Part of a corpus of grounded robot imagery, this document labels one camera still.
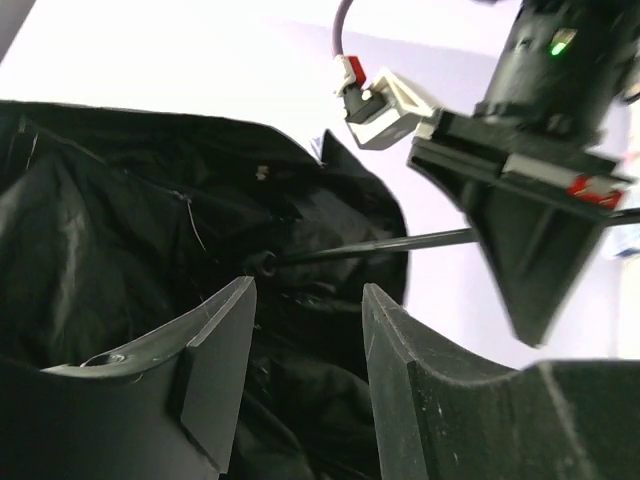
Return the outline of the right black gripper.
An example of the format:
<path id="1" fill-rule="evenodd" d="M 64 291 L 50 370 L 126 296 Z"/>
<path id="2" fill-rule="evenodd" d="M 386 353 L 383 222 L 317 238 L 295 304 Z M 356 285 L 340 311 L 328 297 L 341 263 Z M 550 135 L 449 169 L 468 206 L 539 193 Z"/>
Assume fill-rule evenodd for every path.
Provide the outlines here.
<path id="1" fill-rule="evenodd" d="M 519 340 L 542 342 L 633 185 L 615 162 L 440 109 L 416 128 L 410 166 L 464 213 Z"/>

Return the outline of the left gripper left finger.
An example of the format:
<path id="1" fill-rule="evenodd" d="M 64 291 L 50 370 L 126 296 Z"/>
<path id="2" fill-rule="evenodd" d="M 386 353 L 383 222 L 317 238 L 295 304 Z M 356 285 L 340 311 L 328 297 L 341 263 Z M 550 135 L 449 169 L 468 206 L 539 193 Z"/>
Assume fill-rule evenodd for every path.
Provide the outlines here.
<path id="1" fill-rule="evenodd" d="M 229 467 L 257 292 L 250 277 L 79 366 L 1 363 L 5 479 L 216 479 Z"/>

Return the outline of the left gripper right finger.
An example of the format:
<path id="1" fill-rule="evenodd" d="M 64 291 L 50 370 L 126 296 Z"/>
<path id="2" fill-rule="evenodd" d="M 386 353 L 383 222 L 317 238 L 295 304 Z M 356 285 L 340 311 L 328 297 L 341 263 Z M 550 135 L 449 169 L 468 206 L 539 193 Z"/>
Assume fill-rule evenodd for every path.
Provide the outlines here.
<path id="1" fill-rule="evenodd" d="M 374 284 L 362 313 L 384 478 L 638 478 L 637 362 L 512 370 L 431 330 Z"/>

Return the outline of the lavender folding umbrella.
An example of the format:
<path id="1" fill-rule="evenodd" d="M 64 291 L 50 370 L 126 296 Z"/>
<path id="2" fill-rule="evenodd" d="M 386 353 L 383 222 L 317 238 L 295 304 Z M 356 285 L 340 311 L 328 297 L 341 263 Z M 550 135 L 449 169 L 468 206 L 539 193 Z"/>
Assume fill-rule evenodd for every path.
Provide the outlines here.
<path id="1" fill-rule="evenodd" d="M 1 106 L 1 363 L 79 366 L 240 277 L 257 300 L 223 479 L 386 479 L 363 291 L 400 306 L 412 248 L 386 186 L 331 134 L 312 157 L 236 120 Z"/>

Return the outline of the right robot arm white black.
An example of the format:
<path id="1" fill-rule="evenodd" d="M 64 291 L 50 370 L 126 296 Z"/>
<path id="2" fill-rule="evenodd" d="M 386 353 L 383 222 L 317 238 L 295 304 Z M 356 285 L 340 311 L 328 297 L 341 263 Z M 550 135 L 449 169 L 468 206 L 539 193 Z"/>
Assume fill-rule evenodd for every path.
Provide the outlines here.
<path id="1" fill-rule="evenodd" d="M 593 155 L 639 63 L 635 1 L 525 1 L 472 116 L 439 109 L 409 165 L 464 213 L 516 336 L 539 344 L 631 180 Z"/>

